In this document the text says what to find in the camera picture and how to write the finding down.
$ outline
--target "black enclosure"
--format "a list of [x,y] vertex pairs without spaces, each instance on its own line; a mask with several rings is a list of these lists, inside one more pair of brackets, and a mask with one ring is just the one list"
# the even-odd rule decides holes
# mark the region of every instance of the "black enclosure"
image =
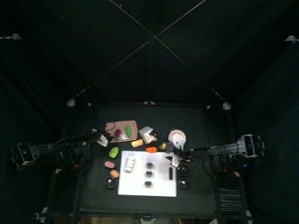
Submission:
[[153,102],[230,106],[233,137],[265,140],[249,211],[297,223],[297,11],[294,0],[1,1],[0,222],[41,211],[52,175],[13,172],[8,151],[58,141],[78,105]]

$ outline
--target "white board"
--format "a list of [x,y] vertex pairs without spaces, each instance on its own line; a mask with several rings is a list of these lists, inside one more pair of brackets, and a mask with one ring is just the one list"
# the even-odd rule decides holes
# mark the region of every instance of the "white board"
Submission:
[[[170,161],[166,156],[169,154],[164,152],[130,150],[121,152],[117,194],[176,197],[176,170],[172,168],[172,180],[169,180]],[[125,171],[128,157],[134,158],[130,172]],[[148,168],[146,163],[152,163],[153,168]],[[145,172],[152,172],[153,175],[148,177]],[[145,181],[152,182],[150,186],[145,186]]]

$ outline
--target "yellow object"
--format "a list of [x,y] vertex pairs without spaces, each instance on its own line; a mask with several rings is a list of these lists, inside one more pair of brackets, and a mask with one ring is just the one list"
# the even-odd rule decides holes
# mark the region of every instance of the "yellow object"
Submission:
[[132,144],[132,146],[134,148],[137,146],[141,146],[144,144],[144,141],[142,141],[142,139],[138,139],[138,140],[133,141],[130,144]]
[[158,149],[164,151],[164,149],[165,149],[165,143],[161,143],[161,145],[158,146]]

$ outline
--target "green object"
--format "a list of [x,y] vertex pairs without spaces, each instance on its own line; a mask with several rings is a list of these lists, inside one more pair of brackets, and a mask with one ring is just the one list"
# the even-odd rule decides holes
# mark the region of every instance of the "green object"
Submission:
[[128,138],[132,137],[132,129],[130,129],[129,125],[125,126],[125,135],[126,135]]
[[117,156],[117,147],[112,148],[108,155],[114,158]]

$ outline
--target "brown tray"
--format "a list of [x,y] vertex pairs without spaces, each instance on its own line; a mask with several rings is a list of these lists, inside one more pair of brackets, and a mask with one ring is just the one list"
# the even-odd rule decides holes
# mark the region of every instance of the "brown tray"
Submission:
[[[126,125],[130,126],[130,130],[132,130],[130,137],[126,137],[126,131],[125,131]],[[136,136],[137,136],[136,121],[108,122],[105,130],[106,130],[106,133],[109,133],[112,137],[116,135],[116,130],[121,131],[118,140],[113,139],[110,140],[110,143],[121,143],[121,142],[136,140]]]

